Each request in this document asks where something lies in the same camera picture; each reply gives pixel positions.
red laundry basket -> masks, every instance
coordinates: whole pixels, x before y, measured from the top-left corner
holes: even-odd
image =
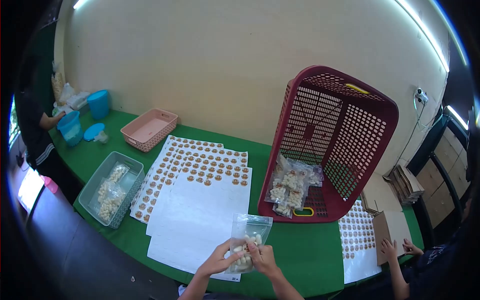
[[[398,122],[391,99],[325,66],[311,66],[289,81],[268,160],[258,212],[276,222],[326,223],[352,207],[375,170]],[[278,152],[324,168],[323,187],[310,187],[310,215],[279,216],[265,202]]]

sticker sheet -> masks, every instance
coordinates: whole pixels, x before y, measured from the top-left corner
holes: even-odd
[[[165,177],[166,190],[162,190],[161,194],[165,195],[170,192],[172,187],[176,184],[179,174],[187,175],[187,181],[196,181],[204,184],[205,186],[212,186],[212,189],[221,189],[222,184],[229,179],[232,184],[244,186],[247,185],[247,179],[249,179],[249,174],[251,174],[252,169],[246,167],[248,164],[248,153],[247,152],[237,152],[227,149],[204,149],[201,150],[194,149],[193,151],[188,151],[184,153],[185,164],[177,170],[178,174],[175,175],[175,179],[170,179]],[[164,160],[169,158],[169,152],[166,153],[165,158],[162,159],[160,165],[165,164]],[[172,184],[168,184],[166,180],[171,180]],[[147,226],[146,234],[152,236],[154,227],[149,225]]]
[[[247,164],[247,152],[224,149],[222,143],[169,135],[132,201],[130,216],[148,224],[157,201],[171,190],[180,173],[195,175],[215,167],[232,173]]]
[[[382,271],[377,266],[377,241],[373,216],[355,201],[350,211],[338,220],[342,243],[344,283],[355,282]]]
[[[194,274],[215,247],[230,238],[233,213],[248,213],[252,169],[227,173],[225,167],[210,168],[180,174],[148,224],[148,257]],[[212,278],[239,281],[240,275]]]

white capsule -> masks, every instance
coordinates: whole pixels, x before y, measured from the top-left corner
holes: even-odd
[[[248,264],[244,264],[244,265],[240,265],[237,267],[237,270],[238,271],[244,271],[246,269],[248,269],[250,266]]]

window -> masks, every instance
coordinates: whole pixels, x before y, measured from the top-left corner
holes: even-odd
[[[12,97],[12,108],[10,110],[10,125],[9,125],[9,139],[8,139],[8,148],[10,148],[15,141],[15,138],[20,133],[20,128],[18,127],[17,112],[15,111],[15,98]]]

hand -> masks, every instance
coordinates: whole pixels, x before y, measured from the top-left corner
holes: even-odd
[[[258,272],[264,274],[268,278],[281,272],[280,268],[276,266],[272,246],[262,245],[259,248],[254,243],[249,243],[248,249],[252,256],[253,266],[255,266]]]
[[[423,255],[423,251],[407,239],[403,239],[403,249],[405,250],[406,254]]]
[[[230,239],[215,248],[212,255],[198,268],[197,273],[210,277],[211,274],[225,271],[232,263],[244,255],[243,251],[240,251],[225,258],[225,253],[229,249]]]
[[[382,253],[387,256],[388,261],[396,260],[396,240],[393,241],[393,245],[389,240],[384,239],[382,241]]]

